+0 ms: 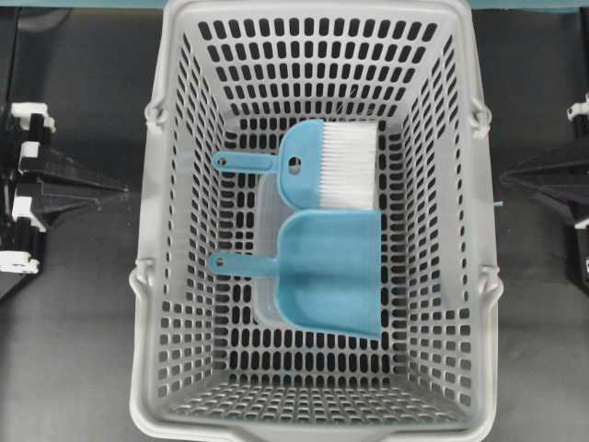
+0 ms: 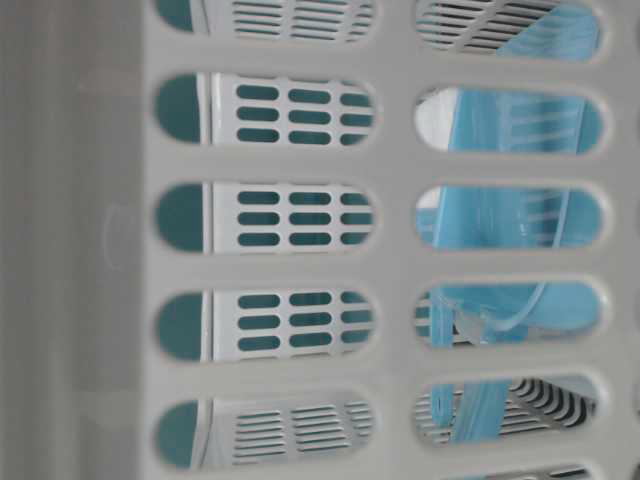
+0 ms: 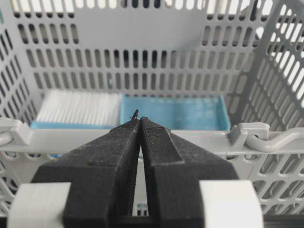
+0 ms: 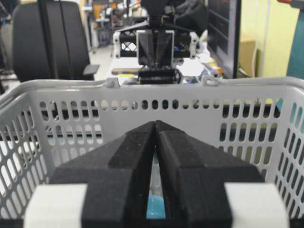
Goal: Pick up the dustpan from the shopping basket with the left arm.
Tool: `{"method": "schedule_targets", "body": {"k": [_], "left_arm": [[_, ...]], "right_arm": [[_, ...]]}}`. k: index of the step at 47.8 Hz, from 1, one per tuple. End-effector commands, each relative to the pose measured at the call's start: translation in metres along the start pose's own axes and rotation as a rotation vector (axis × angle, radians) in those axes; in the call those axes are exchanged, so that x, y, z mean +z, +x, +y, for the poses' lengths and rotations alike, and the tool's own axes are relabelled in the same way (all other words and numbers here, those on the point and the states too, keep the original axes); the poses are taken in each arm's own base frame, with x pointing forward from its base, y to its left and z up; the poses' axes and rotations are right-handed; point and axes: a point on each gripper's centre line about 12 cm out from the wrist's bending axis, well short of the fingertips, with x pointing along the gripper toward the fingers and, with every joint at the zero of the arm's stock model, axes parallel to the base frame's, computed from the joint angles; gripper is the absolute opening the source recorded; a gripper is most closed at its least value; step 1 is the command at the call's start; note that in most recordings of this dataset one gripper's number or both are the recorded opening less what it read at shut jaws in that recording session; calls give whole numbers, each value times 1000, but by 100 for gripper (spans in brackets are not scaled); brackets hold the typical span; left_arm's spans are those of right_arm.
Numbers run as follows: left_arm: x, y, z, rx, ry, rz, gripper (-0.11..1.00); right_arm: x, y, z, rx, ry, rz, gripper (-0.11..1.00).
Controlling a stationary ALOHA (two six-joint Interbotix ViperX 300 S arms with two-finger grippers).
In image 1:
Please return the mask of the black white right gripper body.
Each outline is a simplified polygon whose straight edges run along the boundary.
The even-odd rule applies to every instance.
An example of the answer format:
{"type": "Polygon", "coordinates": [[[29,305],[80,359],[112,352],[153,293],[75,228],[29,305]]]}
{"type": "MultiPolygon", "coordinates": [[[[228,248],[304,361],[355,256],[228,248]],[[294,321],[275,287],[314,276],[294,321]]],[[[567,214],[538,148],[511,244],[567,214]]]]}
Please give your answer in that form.
{"type": "Polygon", "coordinates": [[[588,94],[584,100],[572,104],[567,109],[567,117],[572,123],[575,135],[577,165],[572,172],[580,182],[578,202],[574,209],[574,228],[579,255],[580,278],[588,281],[588,94]]]}

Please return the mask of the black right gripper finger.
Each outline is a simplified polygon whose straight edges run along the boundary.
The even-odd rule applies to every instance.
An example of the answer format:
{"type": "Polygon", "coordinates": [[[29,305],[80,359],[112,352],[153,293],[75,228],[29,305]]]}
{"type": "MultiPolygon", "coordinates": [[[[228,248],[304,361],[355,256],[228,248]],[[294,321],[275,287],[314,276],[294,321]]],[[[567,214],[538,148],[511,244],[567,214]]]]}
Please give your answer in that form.
{"type": "Polygon", "coordinates": [[[534,187],[535,197],[557,211],[566,224],[588,226],[587,176],[539,176],[534,187]]]}
{"type": "Polygon", "coordinates": [[[525,175],[572,173],[574,169],[588,169],[587,147],[561,147],[527,158],[508,168],[501,175],[501,183],[511,184],[525,175]]]}

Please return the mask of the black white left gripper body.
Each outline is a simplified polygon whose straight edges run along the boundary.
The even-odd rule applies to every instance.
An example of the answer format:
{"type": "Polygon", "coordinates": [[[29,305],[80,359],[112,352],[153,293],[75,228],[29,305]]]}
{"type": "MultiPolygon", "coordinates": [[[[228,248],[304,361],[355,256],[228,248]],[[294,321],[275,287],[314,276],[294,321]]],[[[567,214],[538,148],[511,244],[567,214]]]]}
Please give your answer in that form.
{"type": "Polygon", "coordinates": [[[30,168],[56,131],[48,105],[14,102],[1,120],[1,271],[41,270],[47,227],[33,213],[40,174],[30,168]]]}

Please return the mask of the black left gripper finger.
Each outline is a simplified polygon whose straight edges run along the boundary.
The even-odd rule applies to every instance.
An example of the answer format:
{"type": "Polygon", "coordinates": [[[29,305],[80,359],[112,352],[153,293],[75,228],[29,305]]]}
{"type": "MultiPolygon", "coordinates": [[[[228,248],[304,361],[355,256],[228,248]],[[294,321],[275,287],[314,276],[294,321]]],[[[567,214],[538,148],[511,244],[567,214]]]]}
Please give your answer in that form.
{"type": "Polygon", "coordinates": [[[43,148],[36,157],[36,161],[38,172],[46,177],[116,192],[129,190],[128,186],[119,180],[108,177],[100,171],[89,169],[79,161],[50,147],[43,148]]]}
{"type": "Polygon", "coordinates": [[[124,201],[124,191],[114,190],[41,190],[37,197],[37,219],[51,226],[60,215],[79,211],[101,211],[124,201]]]}

